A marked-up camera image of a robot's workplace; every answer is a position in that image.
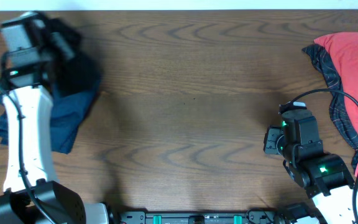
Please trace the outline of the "black t-shirt with logo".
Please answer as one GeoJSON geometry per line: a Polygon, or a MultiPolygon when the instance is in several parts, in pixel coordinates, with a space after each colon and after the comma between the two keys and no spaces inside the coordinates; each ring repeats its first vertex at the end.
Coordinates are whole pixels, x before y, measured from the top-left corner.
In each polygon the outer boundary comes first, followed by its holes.
{"type": "Polygon", "coordinates": [[[101,72],[96,62],[81,49],[82,35],[61,19],[51,19],[49,25],[50,46],[60,60],[53,83],[57,95],[96,92],[101,72]]]}

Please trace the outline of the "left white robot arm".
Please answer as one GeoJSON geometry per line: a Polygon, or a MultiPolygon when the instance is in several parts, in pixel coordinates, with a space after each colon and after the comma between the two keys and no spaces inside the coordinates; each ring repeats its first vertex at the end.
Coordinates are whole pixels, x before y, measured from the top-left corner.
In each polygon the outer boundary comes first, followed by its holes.
{"type": "Polygon", "coordinates": [[[65,106],[58,119],[83,119],[100,73],[80,47],[81,35],[60,19],[29,11],[3,21],[7,52],[0,60],[0,92],[7,116],[9,157],[0,195],[0,223],[110,223],[105,203],[84,203],[59,183],[53,166],[51,122],[56,101],[65,106]]]}

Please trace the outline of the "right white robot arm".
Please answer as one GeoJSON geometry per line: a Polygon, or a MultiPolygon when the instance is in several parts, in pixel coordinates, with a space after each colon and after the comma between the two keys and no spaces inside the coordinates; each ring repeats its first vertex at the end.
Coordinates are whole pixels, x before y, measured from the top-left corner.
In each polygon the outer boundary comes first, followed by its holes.
{"type": "Polygon", "coordinates": [[[282,124],[270,126],[264,153],[281,155],[288,175],[312,199],[317,214],[302,204],[277,215],[277,223],[358,223],[356,183],[337,154],[325,152],[318,124],[304,106],[281,110],[282,124]]]}

